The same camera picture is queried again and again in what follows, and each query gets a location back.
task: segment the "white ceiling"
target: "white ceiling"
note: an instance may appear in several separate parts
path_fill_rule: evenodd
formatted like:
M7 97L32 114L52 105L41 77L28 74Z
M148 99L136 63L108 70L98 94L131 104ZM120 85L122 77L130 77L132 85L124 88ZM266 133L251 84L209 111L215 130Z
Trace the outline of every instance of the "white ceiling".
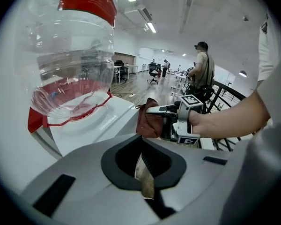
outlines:
M124 15L125 9L139 4L152 14L156 34L145 32L144 23L133 23ZM258 76L259 27L266 18L261 0L120 0L118 8L118 29L142 39L167 41L177 54L195 55L193 46L206 41L217 65L234 74L245 69Z

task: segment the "white shirt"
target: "white shirt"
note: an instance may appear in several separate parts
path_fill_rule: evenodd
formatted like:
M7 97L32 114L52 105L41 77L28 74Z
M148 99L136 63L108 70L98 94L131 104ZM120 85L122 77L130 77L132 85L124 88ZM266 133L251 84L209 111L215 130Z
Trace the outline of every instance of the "white shirt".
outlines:
M259 30L259 76L258 81L265 80L281 61L281 26L268 11L266 33Z
M281 61L257 92L273 120L273 126L281 124Z

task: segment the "office chair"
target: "office chair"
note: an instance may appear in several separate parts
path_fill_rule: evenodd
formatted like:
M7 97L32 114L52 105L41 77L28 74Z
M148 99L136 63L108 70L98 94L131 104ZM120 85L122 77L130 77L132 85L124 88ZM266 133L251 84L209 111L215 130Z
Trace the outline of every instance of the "office chair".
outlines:
M115 63L114 63L115 66L120 66L120 81L121 80L124 80L125 82L127 82L127 78L125 78L124 76L128 74L127 70L125 67L124 67L124 63L122 60L117 60Z
M152 63L151 63L151 64L149 65L149 74L150 74L150 76L153 77L153 79L148 79L147 82L148 82L148 81L151 81L151 83L152 83L152 82L156 82L156 83L158 84L158 81L155 80L155 78L156 78L156 76L158 75L158 73L152 73L153 71L157 71L157 65L156 65L156 64L152 65Z

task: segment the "red cloth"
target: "red cloth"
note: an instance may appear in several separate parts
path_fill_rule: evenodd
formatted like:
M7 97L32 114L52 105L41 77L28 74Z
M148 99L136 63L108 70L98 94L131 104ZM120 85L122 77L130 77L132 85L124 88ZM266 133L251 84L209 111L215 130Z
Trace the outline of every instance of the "red cloth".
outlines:
M140 106L136 132L143 137L157 138L163 131L163 118L159 115L146 113L148 108L157 106L158 103L152 98L148 98L146 104Z

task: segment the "person standing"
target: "person standing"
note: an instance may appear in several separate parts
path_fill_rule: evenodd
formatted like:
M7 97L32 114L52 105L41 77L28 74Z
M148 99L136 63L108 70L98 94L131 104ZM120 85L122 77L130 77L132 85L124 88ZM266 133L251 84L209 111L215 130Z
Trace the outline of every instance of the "person standing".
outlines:
M163 64L163 77L165 77L165 74L168 70L169 62L165 59Z
M206 42L195 45L197 52L196 66L188 73L192 78L187 94L194 94L201 102L209 99L212 93L212 79L214 77L214 60L208 54Z

